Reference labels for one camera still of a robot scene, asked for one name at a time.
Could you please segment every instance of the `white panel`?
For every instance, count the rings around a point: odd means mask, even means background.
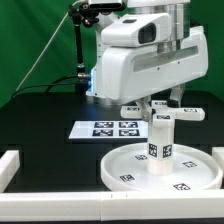
[[[148,124],[144,121],[76,121],[69,139],[147,138]]]

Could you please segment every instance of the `black and white pattern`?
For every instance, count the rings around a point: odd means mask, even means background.
[[[184,166],[186,166],[187,168],[193,168],[193,167],[197,167],[198,165],[192,161],[189,161],[189,162],[186,162],[186,163],[183,163]]]
[[[198,110],[197,109],[184,109],[184,112],[187,112],[187,113],[197,113]]]
[[[170,120],[170,115],[157,115],[157,119]]]
[[[146,160],[146,159],[147,159],[147,157],[146,157],[145,155],[135,156],[135,158],[136,158],[137,160]]]
[[[157,106],[166,106],[167,102],[159,102],[159,101],[157,101],[157,102],[155,102],[155,105],[157,105]]]
[[[113,128],[114,122],[95,122],[94,128]]]
[[[178,191],[188,191],[191,188],[184,183],[173,185]]]
[[[163,147],[163,158],[168,158],[172,156],[172,145],[167,145]]]
[[[112,137],[113,130],[93,130],[93,137]]]
[[[138,129],[131,129],[131,130],[119,130],[119,136],[140,136]]]
[[[138,123],[137,122],[119,122],[120,128],[137,128]]]
[[[139,107],[127,107],[128,111],[139,111],[140,108]]]
[[[124,176],[120,176],[121,180],[123,180],[124,182],[128,182],[128,181],[132,181],[132,180],[135,180],[135,178],[128,174],[128,175],[124,175]]]
[[[149,155],[157,158],[158,152],[156,145],[149,144]]]

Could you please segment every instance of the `black cable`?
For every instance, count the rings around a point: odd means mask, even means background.
[[[22,89],[19,89],[17,90],[16,92],[13,93],[13,95],[11,96],[11,99],[15,98],[18,93],[24,91],[24,90],[27,90],[27,89],[32,89],[32,88],[39,88],[39,87],[49,87],[49,86],[69,86],[69,85],[75,85],[77,84],[78,82],[74,82],[74,83],[57,83],[57,84],[42,84],[42,85],[35,85],[35,86],[27,86],[27,87],[24,87]]]
[[[59,78],[57,80],[55,80],[52,84],[57,84],[59,82],[65,81],[67,79],[74,79],[74,78],[78,78],[77,75],[70,75],[70,76],[64,76],[62,78]],[[46,90],[45,93],[48,93],[54,86],[49,86]]]

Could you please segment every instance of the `white edge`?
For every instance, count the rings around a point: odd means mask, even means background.
[[[0,221],[223,218],[223,207],[224,190],[1,194]]]

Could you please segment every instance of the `white cylinder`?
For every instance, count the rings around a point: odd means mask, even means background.
[[[174,123],[172,116],[157,114],[149,122],[147,170],[153,175],[164,176],[173,171]]]

